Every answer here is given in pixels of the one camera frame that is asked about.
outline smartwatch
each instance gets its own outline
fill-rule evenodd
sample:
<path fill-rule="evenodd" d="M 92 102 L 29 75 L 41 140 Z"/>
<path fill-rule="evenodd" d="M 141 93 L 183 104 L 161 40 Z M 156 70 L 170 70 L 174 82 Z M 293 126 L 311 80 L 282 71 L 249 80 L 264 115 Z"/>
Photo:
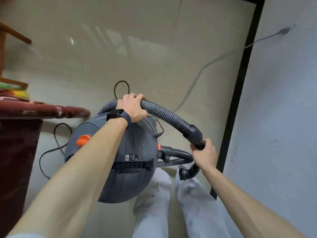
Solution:
<path fill-rule="evenodd" d="M 107 113 L 107 118 L 106 120 L 108 121 L 109 119 L 116 119 L 116 118 L 124 118 L 128 122 L 128 127 L 131 124 L 132 120 L 130 115 L 125 112 L 123 109 L 113 109 L 109 113 Z"/>

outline tiled floor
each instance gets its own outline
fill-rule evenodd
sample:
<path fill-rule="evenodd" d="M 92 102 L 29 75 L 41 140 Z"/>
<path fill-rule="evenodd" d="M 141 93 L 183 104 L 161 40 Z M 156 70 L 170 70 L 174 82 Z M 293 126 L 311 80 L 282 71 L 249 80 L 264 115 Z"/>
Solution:
<path fill-rule="evenodd" d="M 199 69 L 242 47 L 254 5 L 241 0 L 1 0 L 0 20 L 33 40 L 28 47 L 8 37 L 5 77 L 30 84 L 31 98 L 80 106 L 95 114 L 114 99 L 113 87 L 126 80 L 131 92 L 175 109 Z M 177 112 L 210 137 L 219 150 L 242 54 L 207 68 Z M 126 92 L 119 85 L 118 96 Z M 26 208 L 46 183 L 39 156 L 55 148 L 56 123 L 72 127 L 82 120 L 50 120 L 43 126 L 30 180 Z M 187 141 L 167 124 L 163 145 L 189 151 Z M 61 130 L 60 142 L 68 133 Z M 63 164 L 47 154 L 43 168 L 52 175 Z M 205 178 L 199 180 L 210 189 Z M 171 202 L 170 236 L 184 237 L 182 213 Z M 84 237 L 129 237 L 133 201 L 99 203 Z"/>

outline person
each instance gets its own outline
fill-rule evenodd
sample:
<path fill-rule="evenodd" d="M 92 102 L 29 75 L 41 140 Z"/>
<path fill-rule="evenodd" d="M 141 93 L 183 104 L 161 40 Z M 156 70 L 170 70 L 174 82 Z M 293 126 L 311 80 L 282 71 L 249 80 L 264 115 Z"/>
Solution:
<path fill-rule="evenodd" d="M 141 109 L 142 94 L 124 95 L 117 108 L 137 122 L 147 116 Z M 89 211 L 97 203 L 127 128 L 120 117 L 110 119 L 44 186 L 15 227 L 10 238 L 79 237 Z M 244 238 L 304 235 L 290 223 L 253 199 L 216 169 L 217 154 L 210 139 L 201 151 L 191 145 L 195 163 L 215 189 Z M 134 238 L 168 237 L 167 214 L 171 180 L 157 168 L 153 179 L 137 198 Z M 216 201 L 196 178 L 176 180 L 178 200 L 187 232 L 192 237 L 229 237 Z"/>

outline person's left hand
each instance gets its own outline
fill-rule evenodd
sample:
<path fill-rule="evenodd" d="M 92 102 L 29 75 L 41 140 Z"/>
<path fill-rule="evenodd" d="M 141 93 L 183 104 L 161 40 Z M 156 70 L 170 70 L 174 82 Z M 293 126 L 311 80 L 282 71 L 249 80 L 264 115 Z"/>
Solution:
<path fill-rule="evenodd" d="M 118 99 L 117 109 L 123 109 L 127 112 L 132 123 L 140 121 L 147 117 L 147 111 L 141 109 L 142 99 L 145 99 L 143 94 L 126 94 L 122 99 Z"/>

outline barcode sticker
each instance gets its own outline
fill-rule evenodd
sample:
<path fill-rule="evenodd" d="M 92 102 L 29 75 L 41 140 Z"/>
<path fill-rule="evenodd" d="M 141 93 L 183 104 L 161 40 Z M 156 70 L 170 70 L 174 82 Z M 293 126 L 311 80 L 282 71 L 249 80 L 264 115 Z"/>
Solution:
<path fill-rule="evenodd" d="M 137 161 L 138 155 L 124 155 L 124 161 Z"/>

